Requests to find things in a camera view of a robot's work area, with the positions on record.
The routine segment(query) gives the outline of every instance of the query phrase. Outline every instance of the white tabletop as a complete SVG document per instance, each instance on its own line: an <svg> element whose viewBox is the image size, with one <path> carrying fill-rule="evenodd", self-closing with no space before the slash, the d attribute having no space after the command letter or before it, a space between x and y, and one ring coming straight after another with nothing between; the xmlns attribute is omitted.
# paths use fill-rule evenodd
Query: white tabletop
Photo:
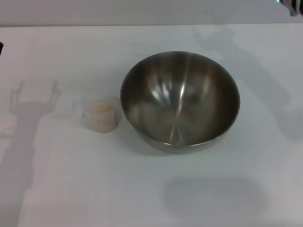
<svg viewBox="0 0 303 227"><path fill-rule="evenodd" d="M0 226L303 226L302 40L300 24L0 28ZM125 118L83 125L83 91L118 97L133 65L175 50L236 80L218 144L166 155Z"/></svg>

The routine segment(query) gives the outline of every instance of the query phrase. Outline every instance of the mixing bowl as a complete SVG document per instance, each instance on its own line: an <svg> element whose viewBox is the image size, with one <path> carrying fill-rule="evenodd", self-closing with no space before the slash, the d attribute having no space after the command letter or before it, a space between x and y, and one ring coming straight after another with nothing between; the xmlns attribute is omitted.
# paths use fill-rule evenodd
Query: mixing bowl
<svg viewBox="0 0 303 227"><path fill-rule="evenodd" d="M231 75L213 60L189 52L159 53L137 63L122 83L120 99L144 140L177 154L222 136L240 108Z"/></svg>

